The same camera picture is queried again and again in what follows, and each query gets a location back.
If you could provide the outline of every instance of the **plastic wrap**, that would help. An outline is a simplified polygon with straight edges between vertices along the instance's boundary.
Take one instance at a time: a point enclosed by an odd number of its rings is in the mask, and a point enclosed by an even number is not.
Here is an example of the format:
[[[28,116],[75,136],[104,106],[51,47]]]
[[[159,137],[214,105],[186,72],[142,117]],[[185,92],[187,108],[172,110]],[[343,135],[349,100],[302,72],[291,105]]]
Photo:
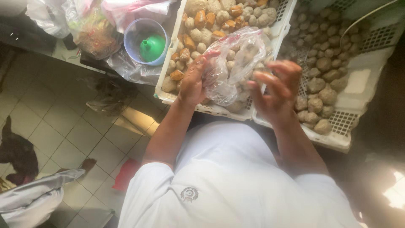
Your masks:
[[[221,106],[244,99],[244,95],[238,96],[236,84],[240,81],[246,82],[256,64],[268,56],[266,46],[269,43],[270,40],[263,34],[262,29],[244,27],[211,44],[204,54],[220,51],[220,55],[207,60],[203,75],[206,96]],[[239,51],[234,57],[234,66],[228,72],[226,57],[230,49],[237,47]]]
[[[86,105],[103,116],[120,115],[138,93],[135,84],[119,77],[86,76],[77,80],[85,81],[90,89],[97,91],[96,99]]]
[[[121,49],[104,59],[125,80],[156,86],[162,66],[149,66],[134,61],[125,49]]]
[[[138,18],[150,18],[160,24],[170,17],[169,6],[177,0],[104,0],[102,11],[117,31],[124,33]]]
[[[65,38],[70,30],[62,4],[66,0],[28,0],[26,15],[41,29],[56,38]]]
[[[122,35],[103,15],[100,2],[67,0],[62,5],[74,43],[96,60],[112,55],[122,44]]]

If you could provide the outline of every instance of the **white plastic crate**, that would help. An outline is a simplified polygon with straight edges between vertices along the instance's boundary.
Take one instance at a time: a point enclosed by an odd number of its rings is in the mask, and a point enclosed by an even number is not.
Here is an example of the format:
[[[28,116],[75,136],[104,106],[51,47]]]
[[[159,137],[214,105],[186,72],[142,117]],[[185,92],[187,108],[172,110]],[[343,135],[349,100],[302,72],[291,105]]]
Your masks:
[[[343,18],[356,20],[373,9],[387,3],[380,0],[301,0],[301,4],[309,4],[312,13],[318,13],[326,6],[339,9]],[[404,27],[405,9],[398,4],[370,15],[370,35],[364,40],[360,54],[352,58],[347,66],[349,83],[344,91],[339,93],[335,111],[329,118],[333,126],[332,132],[326,136],[301,125],[308,137],[319,144],[348,152],[351,145],[351,130],[358,124],[360,116],[367,110],[367,103],[374,96],[380,73],[391,56],[396,43],[401,37]],[[301,50],[299,58],[306,59],[308,50]],[[309,68],[303,65],[303,77],[300,81],[300,96],[307,96]],[[263,118],[253,113],[256,123],[271,127]]]
[[[162,100],[163,103],[165,104],[171,104],[174,102],[174,100],[177,98],[176,95],[164,92],[161,90],[163,79],[166,75],[168,64],[170,61],[171,55],[176,51],[177,45],[179,43],[179,40],[177,38],[177,35],[180,30],[180,24],[181,24],[181,18],[184,13],[184,7],[185,3],[187,0],[182,0],[180,8],[177,12],[177,19],[175,23],[175,27],[173,30],[173,35],[171,38],[171,44],[169,46],[169,49],[167,51],[166,59],[163,64],[162,72],[160,73],[158,83],[155,88],[155,94]],[[274,22],[273,26],[271,27],[271,31],[273,33],[274,38],[271,40],[271,46],[274,51],[274,57],[276,58],[278,51],[280,49],[281,43],[285,35],[288,33],[290,29],[290,24],[288,23],[290,21],[291,15],[292,15],[292,9],[295,7],[297,0],[281,0],[279,7],[277,9],[277,17],[276,21]],[[247,105],[244,107],[242,111],[239,113],[231,113],[228,110],[226,110],[224,107],[216,105],[216,104],[209,104],[209,105],[202,105],[199,104],[196,107],[196,111],[199,112],[204,112],[208,113],[211,115],[215,116],[226,116],[235,120],[247,120],[251,119],[253,115],[253,104],[252,100],[249,98]]]

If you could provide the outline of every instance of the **shirt logo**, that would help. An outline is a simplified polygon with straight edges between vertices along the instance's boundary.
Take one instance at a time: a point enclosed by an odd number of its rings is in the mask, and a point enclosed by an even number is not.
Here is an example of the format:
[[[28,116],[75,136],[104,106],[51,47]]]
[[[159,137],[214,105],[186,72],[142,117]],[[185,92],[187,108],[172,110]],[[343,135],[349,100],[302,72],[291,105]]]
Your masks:
[[[187,187],[180,193],[180,197],[183,199],[183,202],[193,202],[193,200],[196,200],[196,198],[198,198],[198,191],[196,188]]]

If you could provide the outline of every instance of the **plastic cup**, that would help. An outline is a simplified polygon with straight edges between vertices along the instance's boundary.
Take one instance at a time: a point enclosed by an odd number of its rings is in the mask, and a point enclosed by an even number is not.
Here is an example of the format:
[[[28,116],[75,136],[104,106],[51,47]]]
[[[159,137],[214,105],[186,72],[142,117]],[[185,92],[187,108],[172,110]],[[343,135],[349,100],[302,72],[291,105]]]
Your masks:
[[[144,62],[139,53],[139,46],[143,40],[147,39],[152,34],[158,34],[166,39],[166,45],[159,58],[152,62]],[[169,44],[170,39],[164,28],[157,21],[149,18],[139,18],[134,20],[129,24],[124,33],[124,47],[129,56],[138,63],[150,66],[159,66],[163,64]]]

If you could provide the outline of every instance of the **brown dog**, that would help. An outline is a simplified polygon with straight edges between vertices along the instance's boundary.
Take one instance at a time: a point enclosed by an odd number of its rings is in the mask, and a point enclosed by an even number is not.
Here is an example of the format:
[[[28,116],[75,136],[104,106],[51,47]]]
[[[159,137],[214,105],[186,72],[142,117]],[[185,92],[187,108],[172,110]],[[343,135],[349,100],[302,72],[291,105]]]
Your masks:
[[[34,145],[25,138],[11,132],[11,117],[8,116],[2,130],[0,163],[11,163],[17,173],[9,174],[6,180],[15,185],[29,183],[38,175],[38,160]]]

